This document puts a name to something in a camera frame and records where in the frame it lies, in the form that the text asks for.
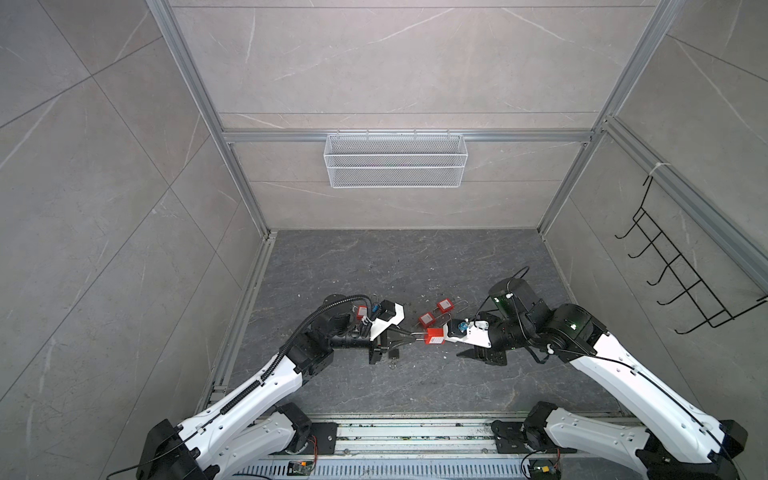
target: wire mesh basket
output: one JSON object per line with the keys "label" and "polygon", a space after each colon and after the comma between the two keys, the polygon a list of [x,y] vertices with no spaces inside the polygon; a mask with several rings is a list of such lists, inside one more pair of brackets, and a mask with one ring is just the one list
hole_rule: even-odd
{"label": "wire mesh basket", "polygon": [[460,134],[331,134],[323,153],[333,188],[458,187],[467,163]]}

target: wall tile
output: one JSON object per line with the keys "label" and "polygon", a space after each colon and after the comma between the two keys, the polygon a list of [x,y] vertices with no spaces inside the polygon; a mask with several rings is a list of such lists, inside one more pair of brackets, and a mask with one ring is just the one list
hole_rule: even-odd
{"label": "wall tile", "polygon": [[234,278],[214,255],[125,423],[105,474],[135,464],[147,432],[162,419],[176,425],[195,413],[239,296]]}
{"label": "wall tile", "polygon": [[[327,182],[323,147],[318,142],[259,142],[235,148],[251,181]],[[468,142],[463,181],[562,180],[580,147],[578,142]]]}
{"label": "wall tile", "polygon": [[767,22],[768,4],[761,0],[689,0],[670,35],[768,78]]}
{"label": "wall tile", "polygon": [[597,112],[512,114],[228,114],[224,128],[586,128]]}
{"label": "wall tile", "polygon": [[0,402],[0,477],[98,476],[213,254],[169,190]]}
{"label": "wall tile", "polygon": [[248,209],[243,202],[240,202],[230,226],[217,248],[224,265],[227,266],[240,287],[245,285],[253,259],[261,247],[261,242],[261,236],[256,225],[253,224]]}
{"label": "wall tile", "polygon": [[470,142],[462,181],[562,180],[581,142]]}
{"label": "wall tile", "polygon": [[144,0],[41,0],[91,73],[161,34]]}
{"label": "wall tile", "polygon": [[162,38],[95,76],[170,184],[208,129]]}
{"label": "wall tile", "polygon": [[[174,7],[572,7],[571,0],[170,0]],[[580,6],[648,6],[655,0],[580,0]]]}
{"label": "wall tile", "polygon": [[167,185],[93,80],[0,129],[0,392]]}
{"label": "wall tile", "polygon": [[620,117],[768,248],[766,110],[768,82],[665,38]]}
{"label": "wall tile", "polygon": [[251,181],[328,181],[322,142],[260,142],[235,144]]}
{"label": "wall tile", "polygon": [[216,247],[240,203],[240,193],[211,138],[170,187]]}
{"label": "wall tile", "polygon": [[533,228],[559,181],[464,182],[457,188],[331,188],[251,182],[271,228]]}
{"label": "wall tile", "polygon": [[656,376],[696,402],[621,273],[570,199],[546,241],[578,304],[604,323]]}
{"label": "wall tile", "polygon": [[[700,405],[718,419],[733,418],[749,430],[747,450],[739,461],[748,478],[759,478],[766,472],[762,452],[768,444],[768,435],[762,432],[768,419],[760,412],[768,387],[756,379],[762,378],[763,366],[768,361],[760,340],[762,318],[768,306],[761,306],[716,330],[705,325],[683,336],[674,332],[674,329],[689,329],[703,318],[686,298],[669,306],[656,303],[673,298],[682,289],[669,273],[657,286],[646,283],[659,277],[664,263],[653,250],[634,260],[628,258],[627,253],[635,255],[647,245],[637,229],[623,240],[614,237],[629,229],[631,215],[645,192],[642,186],[645,177],[645,172],[633,160],[616,144],[607,141],[593,157],[572,198],[621,271]],[[732,313],[754,305],[762,296],[760,289],[656,184],[649,191],[645,207]],[[652,224],[641,222],[641,225],[651,235],[657,231],[651,230]],[[664,242],[659,244],[662,253],[671,258]],[[680,261],[675,266],[684,282],[692,284],[690,269]],[[704,288],[695,287],[691,291],[705,313],[712,315],[719,309],[715,309],[717,304]]]}
{"label": "wall tile", "polygon": [[37,2],[0,4],[0,125],[88,76]]}
{"label": "wall tile", "polygon": [[514,113],[598,111],[652,10],[175,13],[219,111]]}

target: black wire rack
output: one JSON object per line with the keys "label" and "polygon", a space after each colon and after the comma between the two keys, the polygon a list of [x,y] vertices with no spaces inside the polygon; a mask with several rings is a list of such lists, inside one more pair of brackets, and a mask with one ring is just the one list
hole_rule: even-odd
{"label": "black wire rack", "polygon": [[[643,186],[645,186],[647,184],[647,187],[645,188],[645,194],[643,195],[643,200],[640,202],[640,207],[637,209],[635,214],[632,216],[632,226],[630,227],[630,229],[627,230],[627,232],[624,235],[621,235],[621,236],[614,235],[614,237],[616,237],[619,240],[621,240],[621,239],[625,238],[627,235],[629,235],[632,230],[637,228],[645,236],[646,240],[648,240],[648,245],[646,245],[645,248],[643,250],[641,250],[637,255],[628,254],[628,256],[630,258],[638,258],[640,255],[645,253],[646,250],[648,250],[649,248],[653,247],[654,250],[656,250],[656,253],[659,254],[659,257],[661,257],[661,259],[664,261],[664,269],[661,271],[661,275],[659,275],[659,278],[655,282],[649,282],[649,281],[646,280],[646,283],[648,285],[651,285],[651,286],[658,285],[659,282],[661,282],[661,279],[664,278],[664,274],[667,273],[667,272],[671,272],[672,275],[674,275],[675,280],[677,280],[677,282],[683,288],[683,291],[678,293],[672,300],[668,300],[667,302],[660,302],[660,301],[657,300],[656,303],[658,303],[659,305],[662,305],[662,306],[663,305],[669,305],[670,303],[674,302],[675,300],[677,300],[677,299],[681,298],[683,295],[685,295],[685,296],[687,296],[690,299],[691,302],[694,303],[694,305],[696,306],[697,310],[699,310],[699,313],[701,313],[701,316],[704,318],[703,322],[698,323],[693,328],[690,328],[690,329],[685,330],[683,332],[681,332],[678,329],[675,329],[675,333],[677,333],[679,335],[685,335],[686,333],[693,332],[695,329],[699,328],[700,326],[702,326],[705,323],[708,324],[709,326],[711,326],[712,328],[717,328],[718,326],[722,326],[722,325],[728,323],[729,321],[742,316],[744,313],[747,313],[747,312],[749,312],[751,310],[754,310],[758,306],[761,306],[764,303],[766,303],[766,301],[768,300],[768,295],[760,297],[757,300],[755,305],[752,305],[750,308],[748,308],[746,310],[742,310],[741,312],[738,312],[735,315],[732,314],[723,305],[723,302],[721,302],[720,299],[717,297],[717,295],[715,295],[715,292],[713,292],[712,289],[710,288],[710,286],[707,285],[707,282],[705,282],[704,279],[701,278],[701,275],[699,275],[699,273],[696,271],[696,269],[690,264],[690,262],[688,262],[688,259],[682,254],[682,252],[680,252],[680,249],[677,248],[677,245],[675,245],[675,243],[672,241],[672,239],[667,236],[667,234],[661,229],[661,227],[659,227],[659,224],[656,223],[656,220],[654,220],[654,218],[647,212],[647,210],[645,210],[645,206],[644,206],[645,205],[645,199],[648,196],[648,191],[650,190],[650,185],[653,183],[653,181],[654,181],[654,179],[649,175],[648,177],[645,178],[645,181],[643,182]],[[648,235],[648,232],[643,228],[642,225],[640,225],[640,220],[642,220],[643,218],[648,219],[659,230],[659,233],[657,233],[653,237]],[[658,245],[656,245],[657,240],[659,240],[661,238],[666,240],[672,246],[672,248],[674,249],[675,255],[670,260],[667,260],[667,258],[661,253],[661,250],[659,250]],[[688,268],[690,268],[690,271],[692,271],[694,273],[694,275],[695,275],[695,281],[693,281],[692,284],[690,284],[689,286],[685,285],[683,280],[680,278],[680,275],[678,275],[678,272],[675,271],[675,267],[672,265],[674,262],[678,261],[678,259],[682,259],[682,261],[684,261],[685,264],[688,265]],[[702,310],[701,306],[699,305],[699,302],[697,302],[697,300],[694,298],[694,296],[690,294],[691,289],[693,289],[697,285],[703,285],[703,287],[705,289],[707,289],[707,292],[711,295],[711,297],[714,299],[714,301],[717,302],[717,305],[719,306],[719,310],[715,314],[713,314],[711,316],[707,316],[706,313],[704,313],[704,311]]]}

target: wire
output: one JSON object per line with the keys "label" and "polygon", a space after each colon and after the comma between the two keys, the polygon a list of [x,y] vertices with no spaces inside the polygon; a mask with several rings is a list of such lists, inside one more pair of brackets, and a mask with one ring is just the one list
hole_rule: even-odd
{"label": "wire", "polygon": [[720,447],[720,451],[723,453],[723,456],[725,456],[725,458],[728,460],[728,462],[730,462],[730,463],[731,463],[731,465],[733,465],[733,467],[734,467],[734,468],[737,470],[737,472],[736,472],[736,478],[737,478],[737,480],[739,480],[740,478],[742,478],[742,475],[740,475],[740,473],[741,473],[741,474],[743,474],[743,472],[741,471],[741,468],[739,468],[739,466],[738,466],[738,465],[736,465],[736,463],[733,461],[733,457],[731,457],[731,456],[730,456],[730,453],[728,453],[728,451],[726,451],[725,447],[723,447],[723,444],[722,444],[722,443],[720,443],[720,441],[719,441],[718,439],[716,439],[716,438],[715,438],[715,435],[712,435],[712,432],[710,432],[710,430],[709,430],[709,429],[708,429],[706,426],[704,426],[704,424],[703,424],[703,423],[702,423],[702,422],[701,422],[701,421],[700,421],[698,418],[696,418],[696,416],[695,416],[693,413],[689,412],[689,411],[688,411],[688,409],[686,409],[684,406],[682,406],[682,405],[680,404],[680,402],[678,402],[678,401],[677,401],[677,399],[675,399],[675,398],[674,398],[672,395],[670,395],[670,393],[669,393],[667,390],[665,390],[665,389],[662,389],[662,388],[659,386],[659,384],[658,384],[658,383],[656,383],[656,382],[654,382],[653,380],[651,380],[650,378],[648,378],[648,376],[647,376],[647,375],[645,375],[644,373],[642,373],[642,372],[640,372],[640,371],[637,371],[637,370],[636,370],[636,369],[635,369],[633,366],[631,366],[631,365],[628,365],[627,363],[621,362],[621,361],[619,361],[619,360],[614,360],[614,359],[607,359],[607,358],[605,358],[604,356],[597,356],[597,355],[592,355],[592,354],[590,354],[590,353],[572,352],[571,350],[563,350],[563,349],[556,349],[556,348],[553,348],[553,350],[556,350],[556,351],[558,351],[558,352],[563,352],[563,353],[572,353],[572,354],[574,354],[574,355],[579,355],[579,356],[589,356],[589,357],[592,357],[593,359],[598,359],[598,360],[606,360],[606,361],[608,361],[608,362],[618,363],[619,365],[623,365],[623,366],[626,366],[627,368],[629,368],[629,369],[630,369],[630,370],[632,370],[633,372],[637,373],[639,376],[641,376],[641,377],[643,377],[644,379],[646,379],[648,382],[650,382],[650,384],[651,384],[651,385],[655,386],[655,387],[656,387],[657,389],[659,389],[659,390],[660,390],[660,391],[661,391],[661,392],[662,392],[664,395],[666,395],[667,397],[669,397],[669,399],[670,399],[670,400],[672,400],[672,401],[675,403],[675,405],[677,405],[678,407],[680,407],[680,409],[681,409],[681,410],[683,410],[684,412],[686,412],[686,413],[688,414],[688,416],[689,416],[689,417],[691,417],[691,419],[692,419],[694,422],[696,422],[697,424],[699,424],[699,427],[701,427],[702,429],[704,429],[704,431],[705,431],[705,432],[707,432],[707,434],[708,434],[710,437],[712,437],[712,440],[714,440],[714,441],[715,441],[715,443],[717,443],[717,444],[719,445],[719,447]]}
{"label": "wire", "polygon": [[[160,445],[162,445],[162,444],[164,444],[165,442],[167,442],[168,440],[172,439],[172,438],[174,437],[174,435],[171,435],[171,436],[170,436],[170,437],[168,437],[167,439],[163,440],[163,441],[160,443]],[[147,462],[144,462],[144,463],[139,463],[139,464],[137,464],[137,465],[133,465],[133,466],[131,466],[131,467],[123,468],[122,470],[117,470],[116,472],[112,472],[111,474],[107,475],[107,478],[105,478],[104,480],[109,480],[109,478],[110,478],[112,475],[117,475],[118,473],[127,472],[128,470],[133,470],[134,468],[140,468],[140,467],[143,467],[143,466],[145,466],[145,465],[149,465],[149,464],[151,464],[152,462],[154,462],[155,460],[159,460],[160,458],[163,458],[165,455],[168,455],[168,454],[169,454],[169,453],[171,453],[173,450],[175,450],[175,449],[178,449],[178,448],[179,448],[179,447],[181,447],[183,444],[187,443],[187,440],[191,439],[191,438],[192,438],[192,437],[194,437],[195,435],[197,435],[197,430],[195,430],[195,432],[194,432],[192,435],[190,435],[190,436],[186,437],[186,438],[185,438],[185,439],[182,441],[182,443],[180,443],[180,444],[178,444],[178,445],[174,446],[172,449],[168,450],[167,452],[165,452],[165,453],[161,453],[160,455],[156,456],[155,458],[153,458],[153,459],[151,459],[151,460],[149,460],[149,461],[147,461]]]}
{"label": "wire", "polygon": [[483,300],[483,301],[482,301],[482,303],[481,303],[481,304],[480,304],[480,306],[478,307],[478,311],[477,311],[477,312],[475,312],[475,316],[473,316],[473,317],[472,317],[472,319],[473,319],[473,320],[474,320],[474,319],[476,319],[476,318],[478,317],[478,315],[480,314],[480,310],[482,310],[482,306],[483,306],[483,305],[485,305],[485,302],[487,302],[487,301],[488,301],[488,299],[490,299],[490,298],[491,298],[491,296],[490,296],[490,295],[488,295],[488,296],[485,298],[485,300]]}
{"label": "wire", "polygon": [[507,280],[507,289],[506,289],[506,290],[507,290],[507,292],[509,292],[509,283],[510,283],[512,280],[516,279],[516,278],[522,278],[522,277],[524,277],[524,276],[525,276],[525,274],[526,274],[526,273],[528,273],[528,271],[529,271],[530,269],[531,269],[531,267],[529,267],[528,265],[526,265],[526,266],[522,267],[520,270],[518,270],[518,271],[514,272],[514,273],[512,274],[512,276],[509,278],[509,280]]}
{"label": "wire", "polygon": [[317,467],[317,437],[314,435],[312,435],[312,444],[315,445],[315,459],[312,461],[312,470],[310,470],[310,473],[314,472]]}
{"label": "wire", "polygon": [[[528,459],[528,457],[530,457],[531,455],[533,455],[535,453],[545,453],[547,450],[552,450],[552,449],[558,449],[558,447],[549,447],[548,449],[534,450],[533,452],[528,453],[525,457],[523,457],[523,459],[520,461],[520,469],[523,471],[523,475],[525,475],[526,478],[530,478],[531,477],[528,473],[526,473],[525,468],[523,468],[523,464],[525,463],[525,460]],[[559,459],[560,459],[560,449],[558,449],[558,460]]]}
{"label": "wire", "polygon": [[254,478],[264,478],[264,480],[272,480],[269,477],[265,477],[264,475],[256,475],[255,473],[233,473],[233,474],[230,474],[230,477],[254,477]]}

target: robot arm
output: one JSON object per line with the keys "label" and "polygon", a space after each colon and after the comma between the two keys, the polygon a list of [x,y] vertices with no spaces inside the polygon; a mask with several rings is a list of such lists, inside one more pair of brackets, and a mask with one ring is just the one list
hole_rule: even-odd
{"label": "robot arm", "polygon": [[566,303],[547,308],[522,278],[494,285],[496,309],[475,321],[454,319],[447,340],[470,343],[460,356],[506,365],[506,351],[526,348],[555,355],[586,373],[631,410],[647,427],[586,419],[540,402],[524,425],[533,449],[574,448],[609,458],[647,478],[738,478],[733,457],[743,451],[746,430],[694,407],[638,362],[589,312]]}
{"label": "robot arm", "polygon": [[301,450],[311,421],[294,404],[278,407],[258,424],[253,422],[325,369],[333,361],[334,348],[368,349],[369,363],[374,364],[402,343],[388,342],[386,332],[409,334],[397,327],[405,318],[402,305],[383,300],[372,309],[370,318],[363,316],[359,325],[353,322],[350,303],[367,298],[327,297],[245,383],[176,427],[168,420],[153,427],[147,434],[137,478],[213,480],[236,472],[252,458],[284,449]]}

